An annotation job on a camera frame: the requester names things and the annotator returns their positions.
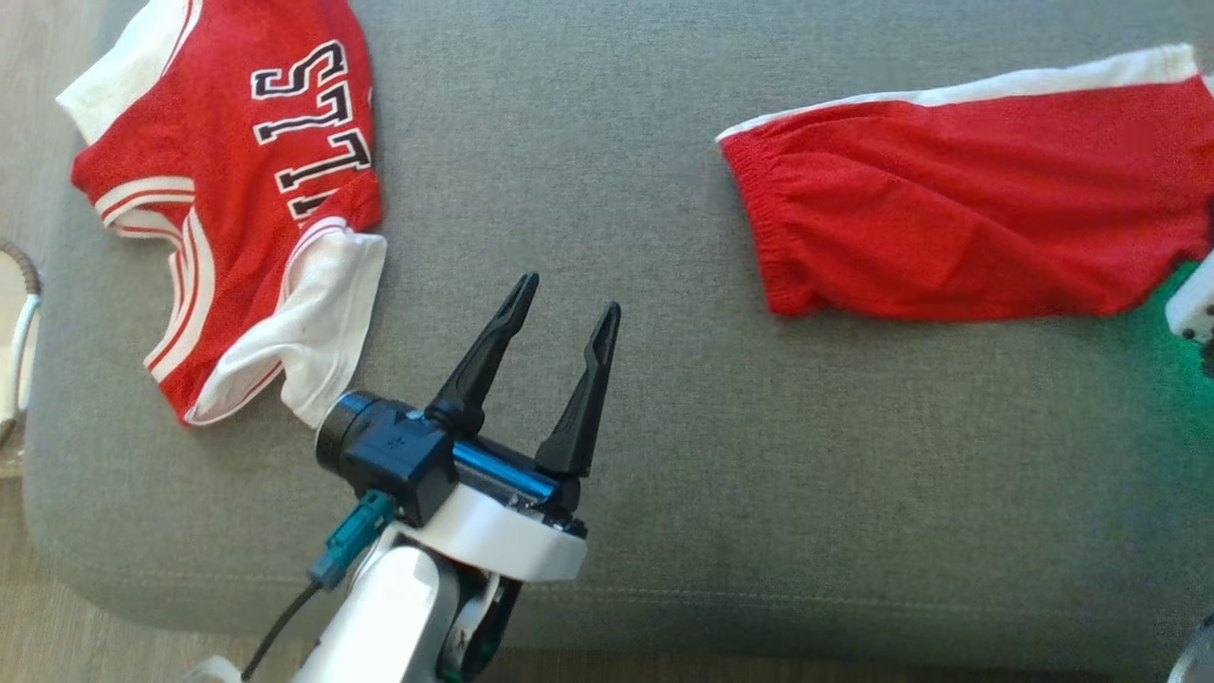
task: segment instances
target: basketball jersey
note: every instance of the basketball jersey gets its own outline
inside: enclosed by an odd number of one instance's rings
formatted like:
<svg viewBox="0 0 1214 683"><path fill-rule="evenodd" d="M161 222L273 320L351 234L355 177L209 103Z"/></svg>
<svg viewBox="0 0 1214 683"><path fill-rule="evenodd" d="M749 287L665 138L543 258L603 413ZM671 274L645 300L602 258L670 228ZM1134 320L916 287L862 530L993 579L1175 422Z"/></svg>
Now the basketball jersey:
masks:
<svg viewBox="0 0 1214 683"><path fill-rule="evenodd" d="M779 314L1112 314L1210 251L1214 96L1189 45L860 95L717 142Z"/></svg>
<svg viewBox="0 0 1214 683"><path fill-rule="evenodd" d="M144 360L183 425L285 371L316 427L353 374L384 263L371 64L346 0L151 0L57 98L72 182L121 237L174 247Z"/></svg>

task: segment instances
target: black cable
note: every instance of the black cable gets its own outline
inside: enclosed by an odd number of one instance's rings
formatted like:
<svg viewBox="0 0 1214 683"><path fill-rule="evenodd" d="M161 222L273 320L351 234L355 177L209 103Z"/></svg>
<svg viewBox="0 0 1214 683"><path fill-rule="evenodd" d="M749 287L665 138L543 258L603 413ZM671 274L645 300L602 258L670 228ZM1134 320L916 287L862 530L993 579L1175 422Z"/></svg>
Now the black cable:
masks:
<svg viewBox="0 0 1214 683"><path fill-rule="evenodd" d="M302 608L308 601L311 601L312 596L314 596L319 590L320 590L319 582L313 581L308 584L307 588L305 588L304 592L300 593L297 598L295 598L295 602L291 603L290 607L287 608L283 611L283 614L278 616L278 621L276 621L274 625L270 628L270 633L266 633L266 637L261 641L261 644L257 645L257 651L253 653L253 659L249 660L249 666L246 666L244 668L244 673L240 675L240 681L249 681L250 678L253 678L254 672L257 671L257 665L261 664L261 659L266 656L266 653L270 651L270 647L274 644L274 638L278 638L278 633L282 632L283 627L287 626L287 622L290 621L293 616L295 616L295 613L300 611L300 608Z"/></svg>
<svg viewBox="0 0 1214 683"><path fill-rule="evenodd" d="M12 256L12 260L17 261L17 267L21 268L21 277L25 280L25 292L41 294L42 280L38 278L38 268L34 266L34 261L21 250L21 246L7 239L0 239L0 251L8 254Z"/></svg>

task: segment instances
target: gray fabric surface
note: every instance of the gray fabric surface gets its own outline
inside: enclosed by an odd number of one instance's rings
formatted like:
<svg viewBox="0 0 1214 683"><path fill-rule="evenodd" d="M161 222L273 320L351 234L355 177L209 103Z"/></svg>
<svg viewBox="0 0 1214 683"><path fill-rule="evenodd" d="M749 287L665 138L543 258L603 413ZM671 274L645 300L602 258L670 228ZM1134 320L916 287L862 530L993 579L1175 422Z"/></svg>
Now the gray fabric surface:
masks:
<svg viewBox="0 0 1214 683"><path fill-rule="evenodd" d="M118 5L102 45L136 0ZM1158 300L1116 319L776 319L713 143L832 97L1202 36L1214 55L1214 4L354 7L390 243L356 385L424 403L537 269L486 428L534 448L601 304L624 308L589 560L575 586L524 592L511 644L1158 672L1214 607L1214 388ZM177 427L141 368L170 308L165 246L106 234L83 197L62 211L34 541L120 615L261 632L352 497L273 389Z"/></svg>

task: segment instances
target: white trim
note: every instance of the white trim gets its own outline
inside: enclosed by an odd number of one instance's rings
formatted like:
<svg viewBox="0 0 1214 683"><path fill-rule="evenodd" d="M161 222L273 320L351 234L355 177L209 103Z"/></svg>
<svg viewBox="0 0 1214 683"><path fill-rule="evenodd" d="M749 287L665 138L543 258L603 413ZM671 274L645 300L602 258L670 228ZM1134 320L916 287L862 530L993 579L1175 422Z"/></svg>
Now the white trim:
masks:
<svg viewBox="0 0 1214 683"><path fill-rule="evenodd" d="M319 224L319 222L318 222L318 224L312 226L311 228L308 228L308 230L304 233L305 237L301 238L300 241L299 241L299 244L295 245L295 250L291 251L291 255L287 257L287 267L283 269L283 281L282 281L282 284L278 288L278 304L279 306L283 304L283 302L287 301L287 298L288 298L288 296L290 296L291 291L299 285L299 277L297 277L299 268L295 267L295 261L297 260L297 257L300 256L300 254L302 254L305 251L305 249L307 249L312 244L314 244L317 241L317 239L324 237L325 234L331 234L331 233L335 233L335 232L336 233L348 232L350 230L350 228L347 227L345 220L342 220L342 218L337 218L337 220L340 221L341 224L333 224L333 223Z"/></svg>
<svg viewBox="0 0 1214 683"><path fill-rule="evenodd" d="M131 104L152 90L197 17L191 0L151 0L126 24L114 46L68 85L56 102L92 144ZM202 11L202 0L192 0Z"/></svg>
<svg viewBox="0 0 1214 683"><path fill-rule="evenodd" d="M282 364L276 364L276 366L277 368L271 366L271 368L273 368L273 371L270 372L268 375L263 375L261 377L261 380L259 380L256 383L254 383L253 387L249 388L245 392L244 398L242 398L239 402L237 402L232 406L228 406L228 408L223 409L221 412L219 412L216 415L211 415L211 416L208 416L208 417L204 417L204 419L199 419L198 417L198 403L194 403L194 405L189 406L189 410L186 411L186 415L182 416L182 420L186 421L187 425L193 425L194 427L206 427L208 425L215 425L216 422L219 422L219 421L226 419L227 416L237 412L238 410L240 410L240 409L245 408L246 405L249 405L249 402L256 399L266 389L266 387L270 387L270 385L274 380L277 380L279 375L283 374L283 366L282 366ZM212 387L211 386L211 381L215 377L216 377L216 375L212 374L210 377L206 379L206 385L203 386L203 392L202 392L202 394L199 394L199 398L202 398L204 394L206 394L208 388Z"/></svg>
<svg viewBox="0 0 1214 683"><path fill-rule="evenodd" d="M181 229L160 211L131 209L119 215L110 226L114 232L134 239L168 239L181 247Z"/></svg>
<svg viewBox="0 0 1214 683"><path fill-rule="evenodd" d="M949 87L857 95L810 107L787 109L756 116L728 127L716 136L716 142L775 120L840 104L903 101L920 107L938 107L997 97L1176 82L1198 75L1198 73L1192 45L1163 45L1068 68L1023 69Z"/></svg>
<svg viewBox="0 0 1214 683"><path fill-rule="evenodd" d="M158 341L154 349L143 359L143 365L151 368L152 362L160 358L165 347L177 336L181 329L183 315L189 309L189 303L194 296L194 264L193 243L185 239L180 249L169 254L169 275L172 279L172 313L169 317L169 326ZM181 271L177 271L177 260L181 261Z"/></svg>
<svg viewBox="0 0 1214 683"><path fill-rule="evenodd" d="M186 41L189 39L189 34L194 33L194 27L198 25L198 19L203 17L203 0L186 0L186 6L188 7L188 17L186 18L186 25L181 29L177 40L174 42L172 53L169 55L169 61L165 63L164 68L160 69L160 75L169 70L172 66L174 59L181 53L181 49L186 46Z"/></svg>
<svg viewBox="0 0 1214 683"><path fill-rule="evenodd" d="M189 258L189 261L194 266L198 288L193 291L192 296L193 309L191 309L189 300L183 301L183 307L188 311L188 314L182 313L183 319L181 321L183 326L181 328L181 336L169 348L164 358L160 359L160 363L148 368L148 371L157 382L164 381L169 374L177 370L177 366L193 353L194 347L198 346L198 338L202 336L208 313L210 313L211 301L215 297L215 262L211 258L211 245L206 240L206 233L203 230L203 224L199 222L198 214L193 209L186 216L185 228L185 241L187 245L194 247L194 257ZM155 362L155 357L149 355L143 363L148 365L153 362Z"/></svg>
<svg viewBox="0 0 1214 683"><path fill-rule="evenodd" d="M335 250L344 252L342 260L347 263L344 271L350 273L340 288L328 288L331 301L320 313L328 317L333 311L340 311L341 324L334 334L336 338L328 341L328 349L312 349L314 358L305 359L304 363L290 366L284 363L288 368L284 369L287 381L282 391L283 404L312 429L320 427L324 416L336 404L354 375L367 331L370 329L375 295L379 291L380 274L384 272L387 255L387 240L380 234L358 233L346 227L341 230L327 229L323 238L325 243L335 246ZM316 243L317 249L311 249L313 251L323 247L319 240ZM305 275L297 272L311 264L304 262L302 256L304 252L300 252L297 266L293 263L284 273L284 277L293 283L291 294L296 294L296 297L297 292L304 292L306 296L308 288L308 283L304 281ZM306 368L307 362L311 362L311 368ZM324 366L328 366L325 369L328 372L323 381L317 382L312 376ZM300 370L308 372L300 372L302 377L299 379L293 377L293 371Z"/></svg>
<svg viewBox="0 0 1214 683"><path fill-rule="evenodd" d="M183 177L180 175L153 175L148 177L141 177L138 180L132 180L130 182L124 182L109 192L106 192L97 199L93 206L97 212L106 215L110 209L117 206L119 203L125 201L130 197L138 194L141 192L164 192L164 193L189 193L194 192L194 181L189 177Z"/></svg>
<svg viewBox="0 0 1214 683"><path fill-rule="evenodd" d="M300 234L300 239L299 241L295 243L295 247L291 249L290 255L287 256L287 269L288 271L291 269L291 263L295 262L295 257L300 255L300 251L311 246L312 243L316 241L317 237L319 237L322 232L328 232L331 229L346 229L347 227L350 227L350 223L347 223L346 218L341 216L328 216L318 218L316 222L310 224L307 229L304 230L304 234Z"/></svg>
<svg viewBox="0 0 1214 683"><path fill-rule="evenodd" d="M154 204L157 201L174 201L180 204L192 204L194 201L193 194L138 194L130 199L125 204L118 206L117 209L109 211L101 217L101 223L109 227L113 223L125 222L124 215L137 210L135 206L142 206L143 204Z"/></svg>

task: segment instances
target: robotic arm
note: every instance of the robotic arm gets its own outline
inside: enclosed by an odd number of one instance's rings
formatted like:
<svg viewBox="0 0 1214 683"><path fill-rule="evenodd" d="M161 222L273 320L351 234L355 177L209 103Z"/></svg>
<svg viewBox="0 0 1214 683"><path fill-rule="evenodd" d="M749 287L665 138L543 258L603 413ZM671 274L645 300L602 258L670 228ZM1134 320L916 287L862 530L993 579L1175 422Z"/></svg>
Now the robotic arm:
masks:
<svg viewBox="0 0 1214 683"><path fill-rule="evenodd" d="M495 654L524 584L578 576L586 527L574 512L599 436L619 304L607 304L586 345L586 370L534 457L478 437L484 398L538 284L535 273L518 280L424 410L358 392L333 408L317 433L317 461L361 503L239 681L253 677L295 610L336 587L371 542L294 683L472 681ZM236 681L234 667L225 671L212 675Z"/></svg>

